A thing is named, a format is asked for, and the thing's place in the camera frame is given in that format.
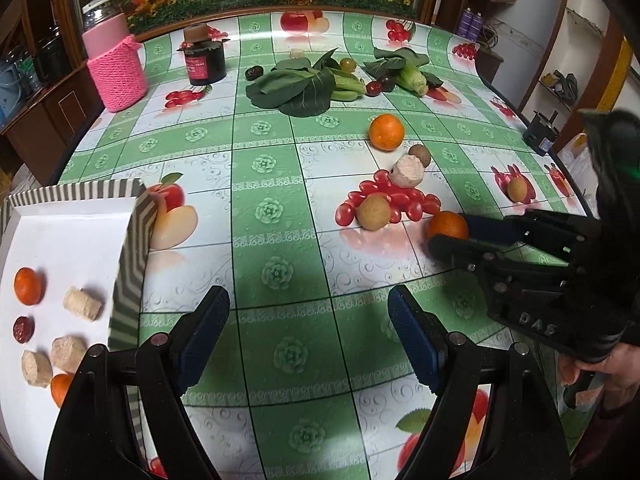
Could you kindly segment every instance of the kiwi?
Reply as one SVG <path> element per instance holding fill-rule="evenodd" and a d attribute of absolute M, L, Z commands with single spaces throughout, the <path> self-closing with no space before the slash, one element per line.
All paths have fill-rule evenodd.
<path fill-rule="evenodd" d="M 356 218 L 367 231 L 377 231 L 391 220 L 391 207 L 381 194 L 369 195 L 356 210 Z"/>
<path fill-rule="evenodd" d="M 528 192 L 527 182 L 521 176 L 513 177 L 507 184 L 507 196 L 512 202 L 522 202 Z"/>
<path fill-rule="evenodd" d="M 414 144 L 412 147 L 410 147 L 409 155 L 418 157 L 425 168 L 428 168 L 431 164 L 431 152 L 426 146 L 422 144 Z"/>

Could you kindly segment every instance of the jar label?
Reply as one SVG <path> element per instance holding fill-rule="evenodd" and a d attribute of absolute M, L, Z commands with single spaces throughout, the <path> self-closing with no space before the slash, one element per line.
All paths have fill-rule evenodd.
<path fill-rule="evenodd" d="M 184 57 L 184 61 L 187 64 L 187 74 L 189 79 L 208 79 L 209 72 L 207 71 L 207 57 Z"/>

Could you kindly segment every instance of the blue gripper pad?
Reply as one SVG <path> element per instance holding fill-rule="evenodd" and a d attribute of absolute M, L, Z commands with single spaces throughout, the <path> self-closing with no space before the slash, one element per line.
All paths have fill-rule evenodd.
<path fill-rule="evenodd" d="M 196 310 L 182 316 L 171 330 L 178 366 L 175 386 L 180 396 L 200 380 L 229 317 L 229 304 L 228 292 L 212 286 Z"/>
<path fill-rule="evenodd" d="M 418 381 L 439 394 L 444 387 L 448 354 L 443 325 L 420 308 L 404 285 L 396 285 L 389 291 L 387 309 Z"/>

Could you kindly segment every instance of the white tray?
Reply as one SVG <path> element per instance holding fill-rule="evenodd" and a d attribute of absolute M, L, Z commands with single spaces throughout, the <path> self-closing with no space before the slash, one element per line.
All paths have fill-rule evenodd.
<path fill-rule="evenodd" d="M 49 354 L 64 335 L 87 347 L 138 346 L 140 299 L 156 206 L 138 180 L 104 180 L 44 187 L 9 196 L 0 211 L 0 433 L 37 478 L 44 465 L 59 409 L 49 388 L 29 386 L 20 370 L 24 350 Z M 45 277 L 39 304 L 15 297 L 14 276 L 31 267 Z M 104 304 L 88 322 L 62 306 L 73 285 Z M 33 337 L 12 335 L 18 316 L 35 321 Z M 61 373 L 54 368 L 54 374 Z M 138 415 L 136 394 L 130 395 Z"/>

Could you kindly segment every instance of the metal screw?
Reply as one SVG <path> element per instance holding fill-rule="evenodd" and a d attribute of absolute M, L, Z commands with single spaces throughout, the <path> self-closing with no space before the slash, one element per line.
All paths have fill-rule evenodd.
<path fill-rule="evenodd" d="M 529 347 L 519 341 L 513 345 L 513 349 L 520 355 L 527 355 L 529 353 Z"/>
<path fill-rule="evenodd" d="M 98 357 L 98 355 L 102 354 L 106 350 L 106 346 L 103 344 L 95 344 L 89 347 L 89 355 L 91 357 Z"/>
<path fill-rule="evenodd" d="M 462 332 L 451 332 L 449 334 L 449 341 L 451 341 L 454 345 L 463 345 L 466 343 L 466 335 Z"/>
<path fill-rule="evenodd" d="M 151 336 L 151 344 L 153 346 L 162 346 L 167 341 L 169 341 L 169 336 L 164 332 L 159 332 Z"/>

